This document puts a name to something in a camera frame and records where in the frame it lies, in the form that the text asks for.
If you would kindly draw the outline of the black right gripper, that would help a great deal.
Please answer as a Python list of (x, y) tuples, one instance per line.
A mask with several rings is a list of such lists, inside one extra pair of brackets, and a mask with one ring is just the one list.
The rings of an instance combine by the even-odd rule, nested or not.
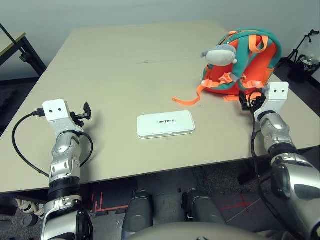
[(240, 91), (238, 99), (241, 103), (241, 110), (250, 111), (260, 109), (265, 102), (266, 97), (261, 90), (254, 90), (247, 95), (243, 91)]

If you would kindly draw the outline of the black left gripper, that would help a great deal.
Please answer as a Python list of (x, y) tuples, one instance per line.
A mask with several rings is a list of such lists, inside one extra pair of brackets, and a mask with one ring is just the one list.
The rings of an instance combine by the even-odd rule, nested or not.
[(91, 108), (88, 102), (84, 103), (84, 112), (85, 113), (83, 114), (77, 114), (77, 115), (74, 112), (70, 112), (71, 119), (79, 127), (84, 126), (84, 122), (82, 121), (82, 119), (87, 119), (87, 120), (91, 119)]

